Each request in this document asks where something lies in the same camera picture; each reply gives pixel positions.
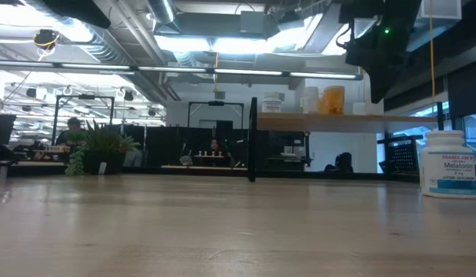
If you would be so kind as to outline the person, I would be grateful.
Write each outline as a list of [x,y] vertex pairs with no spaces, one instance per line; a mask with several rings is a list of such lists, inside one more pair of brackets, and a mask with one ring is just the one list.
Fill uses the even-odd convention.
[[211,151],[216,155],[220,155],[220,158],[212,158],[211,164],[218,167],[232,167],[234,159],[232,158],[231,153],[219,144],[219,141],[216,138],[211,139]]
[[82,128],[81,121],[72,117],[67,121],[68,128],[57,137],[55,146],[69,146],[75,147],[82,144],[87,139],[87,132]]

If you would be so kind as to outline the black workstation frame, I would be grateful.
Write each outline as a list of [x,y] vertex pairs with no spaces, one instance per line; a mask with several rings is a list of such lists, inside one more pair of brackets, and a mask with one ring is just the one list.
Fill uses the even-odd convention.
[[109,124],[112,124],[112,119],[114,116],[114,107],[115,107],[115,98],[113,96],[99,96],[99,95],[89,95],[89,94],[80,94],[80,95],[57,95],[55,102],[55,113],[53,119],[52,127],[52,143],[51,146],[54,146],[56,143],[56,130],[58,124],[58,113],[61,108],[69,103],[70,100],[77,98],[81,100],[96,100],[96,99],[109,99],[111,104],[107,106],[109,110]]
[[223,102],[223,101],[208,101],[208,102],[188,102],[188,114],[187,114],[187,127],[191,127],[191,116],[193,112],[196,112],[198,109],[192,110],[191,107],[193,105],[208,105],[208,106],[226,106],[226,105],[236,105],[241,108],[241,111],[238,112],[238,114],[241,116],[241,129],[244,128],[244,110],[245,110],[245,104],[243,103],[237,103],[237,102]]

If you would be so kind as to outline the white bottle with printed label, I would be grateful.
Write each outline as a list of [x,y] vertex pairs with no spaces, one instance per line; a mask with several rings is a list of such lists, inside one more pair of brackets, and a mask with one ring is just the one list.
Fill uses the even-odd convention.
[[281,112],[281,104],[280,92],[265,92],[262,99],[261,111],[265,113],[279,113]]

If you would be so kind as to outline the black partition wall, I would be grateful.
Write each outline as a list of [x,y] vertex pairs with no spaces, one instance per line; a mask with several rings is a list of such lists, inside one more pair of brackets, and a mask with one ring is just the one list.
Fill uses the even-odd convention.
[[141,144],[135,165],[142,168],[183,166],[179,159],[190,155],[191,166],[218,167],[211,164],[212,158],[220,158],[211,151],[211,139],[216,138],[234,159],[232,167],[244,168],[248,163],[248,131],[233,128],[194,128],[183,126],[147,127],[126,126],[125,130]]

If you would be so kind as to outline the long ceiling light strip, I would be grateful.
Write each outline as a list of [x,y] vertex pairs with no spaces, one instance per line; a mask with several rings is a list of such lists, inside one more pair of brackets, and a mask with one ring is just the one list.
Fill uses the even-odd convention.
[[339,74],[328,72],[287,72],[269,70],[250,70],[232,68],[185,68],[171,66],[138,66],[138,65],[101,65],[101,64],[78,64],[61,62],[24,62],[0,60],[0,67],[5,68],[33,68],[33,69],[65,69],[65,70],[85,70],[97,72],[167,72],[167,73],[192,73],[211,75],[250,75],[282,78],[318,78],[337,80],[362,80],[363,75],[359,74]]

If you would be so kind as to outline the black chair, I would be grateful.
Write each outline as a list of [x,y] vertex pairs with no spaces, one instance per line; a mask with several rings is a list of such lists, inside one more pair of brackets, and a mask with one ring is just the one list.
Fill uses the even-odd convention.
[[353,173],[352,167],[352,154],[349,152],[343,152],[336,156],[335,163],[325,166],[325,172],[346,172]]

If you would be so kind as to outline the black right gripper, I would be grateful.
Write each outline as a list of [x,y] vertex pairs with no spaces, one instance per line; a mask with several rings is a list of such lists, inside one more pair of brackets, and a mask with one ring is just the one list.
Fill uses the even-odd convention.
[[[341,0],[339,22],[348,24],[346,51],[350,65],[370,65],[371,102],[378,104],[399,79],[411,31],[421,0]],[[374,23],[360,36],[355,35],[357,19]]]

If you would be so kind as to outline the black perforated panel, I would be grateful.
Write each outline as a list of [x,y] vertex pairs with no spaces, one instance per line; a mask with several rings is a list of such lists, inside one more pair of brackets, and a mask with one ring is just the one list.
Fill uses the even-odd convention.
[[418,174],[419,161],[417,140],[422,135],[403,135],[393,137],[385,133],[383,139],[377,140],[378,145],[384,146],[384,161],[378,164],[386,174]]

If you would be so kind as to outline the potted succulent plant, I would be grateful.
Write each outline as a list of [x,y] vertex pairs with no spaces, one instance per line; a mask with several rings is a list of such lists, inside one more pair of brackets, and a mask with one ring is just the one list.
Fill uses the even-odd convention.
[[108,126],[100,126],[96,121],[92,123],[87,122],[85,142],[69,147],[71,152],[66,175],[98,175],[101,162],[107,163],[104,175],[116,175],[121,172],[126,155],[140,146],[131,136],[122,135]]

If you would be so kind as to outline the black background workstation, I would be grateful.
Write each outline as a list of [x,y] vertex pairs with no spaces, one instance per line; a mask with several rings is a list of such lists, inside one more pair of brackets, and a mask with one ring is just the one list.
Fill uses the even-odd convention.
[[309,132],[258,130],[257,170],[303,172],[312,161],[309,138]]

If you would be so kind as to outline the white Melatonin bottle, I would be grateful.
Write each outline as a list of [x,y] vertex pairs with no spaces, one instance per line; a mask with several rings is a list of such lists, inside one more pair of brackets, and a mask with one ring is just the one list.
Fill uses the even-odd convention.
[[425,196],[476,198],[476,161],[462,131],[431,131],[420,151],[420,187]]

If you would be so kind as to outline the silver spiral air duct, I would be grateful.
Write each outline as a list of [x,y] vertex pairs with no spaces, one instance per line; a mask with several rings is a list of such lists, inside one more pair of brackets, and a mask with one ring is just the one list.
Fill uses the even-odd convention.
[[[80,22],[75,18],[59,15],[49,8],[42,0],[19,0],[28,8],[33,8],[41,15],[51,19],[62,35],[70,38],[74,31],[80,31],[81,35],[87,35],[87,41],[74,42],[80,44],[80,48],[91,57],[100,62],[100,65],[134,65],[131,56],[119,45],[115,38],[102,28],[94,27]],[[159,81],[152,81],[147,75],[135,72],[133,75],[123,75],[151,102],[165,104],[169,99],[179,101],[179,96],[167,85]]]

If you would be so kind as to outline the clear bottle with grey label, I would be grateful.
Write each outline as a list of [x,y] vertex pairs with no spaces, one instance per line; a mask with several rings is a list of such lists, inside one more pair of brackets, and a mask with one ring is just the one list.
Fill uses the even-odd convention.
[[316,114],[318,113],[319,89],[318,87],[308,86],[304,92],[304,113]]

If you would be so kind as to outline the black monitor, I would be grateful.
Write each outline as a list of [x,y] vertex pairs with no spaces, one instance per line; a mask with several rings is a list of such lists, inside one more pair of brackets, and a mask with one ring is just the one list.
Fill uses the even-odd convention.
[[15,115],[0,114],[0,144],[9,143],[15,120]]

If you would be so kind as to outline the white ceiling air unit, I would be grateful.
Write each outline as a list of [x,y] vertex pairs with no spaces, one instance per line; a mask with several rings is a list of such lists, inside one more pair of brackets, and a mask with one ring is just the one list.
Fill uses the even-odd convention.
[[421,18],[460,20],[461,0],[422,0],[419,15]]

